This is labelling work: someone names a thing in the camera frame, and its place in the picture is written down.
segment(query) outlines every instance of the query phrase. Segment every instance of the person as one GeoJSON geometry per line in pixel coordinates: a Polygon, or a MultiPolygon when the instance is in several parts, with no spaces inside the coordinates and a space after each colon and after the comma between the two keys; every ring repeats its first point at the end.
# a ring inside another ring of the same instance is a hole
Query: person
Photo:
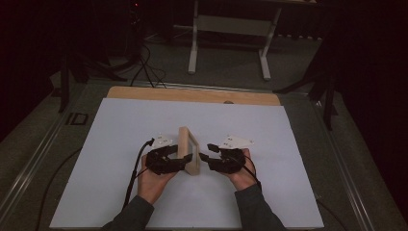
{"type": "MultiPolygon", "coordinates": [[[[249,149],[243,149],[242,152],[247,158],[251,158],[249,149]]],[[[146,155],[141,157],[143,169],[145,169],[145,163],[146,155]]],[[[255,171],[255,166],[251,162],[247,161],[245,165],[252,172],[255,171]]],[[[153,204],[159,199],[166,184],[176,173],[157,175],[149,169],[146,170],[138,178],[138,194],[114,220],[105,224],[102,230],[144,230],[153,214],[153,204]]],[[[242,168],[236,173],[222,174],[230,179],[237,190],[235,197],[240,211],[242,230],[286,230],[279,217],[271,211],[265,202],[261,189],[249,172],[242,168]]]]}

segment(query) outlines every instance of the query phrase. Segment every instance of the hand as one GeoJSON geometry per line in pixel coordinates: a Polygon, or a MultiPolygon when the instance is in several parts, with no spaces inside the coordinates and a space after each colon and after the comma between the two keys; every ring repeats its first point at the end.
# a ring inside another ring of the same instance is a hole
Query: hand
{"type": "MultiPolygon", "coordinates": [[[[141,171],[146,169],[146,155],[141,157],[141,171]]],[[[150,204],[154,204],[162,195],[167,182],[175,176],[177,172],[158,175],[151,170],[146,170],[138,177],[138,196],[145,199],[150,204]]]]}
{"type": "MultiPolygon", "coordinates": [[[[245,148],[242,150],[242,152],[243,152],[243,155],[247,157],[245,158],[246,159],[245,166],[248,167],[248,169],[252,171],[252,173],[254,173],[255,167],[248,160],[248,158],[251,159],[251,154],[249,153],[249,149],[245,148]]],[[[254,177],[251,174],[249,174],[249,172],[247,172],[244,168],[241,168],[240,171],[232,173],[232,174],[226,174],[226,173],[222,173],[222,174],[226,175],[230,179],[230,181],[234,185],[235,189],[237,189],[237,191],[244,190],[248,188],[249,186],[253,186],[254,184],[256,184],[256,180],[254,179],[254,177]]]]}

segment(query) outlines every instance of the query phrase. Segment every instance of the forearm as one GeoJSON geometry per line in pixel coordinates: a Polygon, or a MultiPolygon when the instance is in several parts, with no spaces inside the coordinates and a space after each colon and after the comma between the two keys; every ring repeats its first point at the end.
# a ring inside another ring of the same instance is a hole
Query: forearm
{"type": "Polygon", "coordinates": [[[154,207],[138,195],[120,212],[113,221],[105,224],[106,231],[144,230],[150,220],[154,207]]]}
{"type": "Polygon", "coordinates": [[[235,192],[235,197],[240,210],[242,230],[286,230],[265,202],[257,185],[235,192]]]}

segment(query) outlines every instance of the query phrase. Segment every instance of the wooden block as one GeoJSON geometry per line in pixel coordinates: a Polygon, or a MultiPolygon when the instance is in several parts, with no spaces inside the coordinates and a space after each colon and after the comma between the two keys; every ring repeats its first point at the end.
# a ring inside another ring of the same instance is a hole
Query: wooden block
{"type": "Polygon", "coordinates": [[[184,156],[192,153],[192,160],[190,163],[186,164],[185,168],[185,171],[190,175],[198,175],[200,173],[199,151],[199,144],[195,137],[191,134],[189,128],[180,127],[177,158],[183,158],[184,156]]]}

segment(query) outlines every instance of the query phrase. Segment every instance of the sleeve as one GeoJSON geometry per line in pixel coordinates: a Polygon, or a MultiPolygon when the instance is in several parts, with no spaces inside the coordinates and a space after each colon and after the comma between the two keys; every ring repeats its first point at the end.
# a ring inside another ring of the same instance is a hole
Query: sleeve
{"type": "Polygon", "coordinates": [[[272,212],[256,184],[235,192],[235,197],[240,211],[242,230],[287,230],[272,212]]]}
{"type": "Polygon", "coordinates": [[[105,224],[104,231],[140,231],[144,230],[150,220],[154,207],[141,198],[135,196],[132,201],[120,212],[113,221],[105,224]]]}

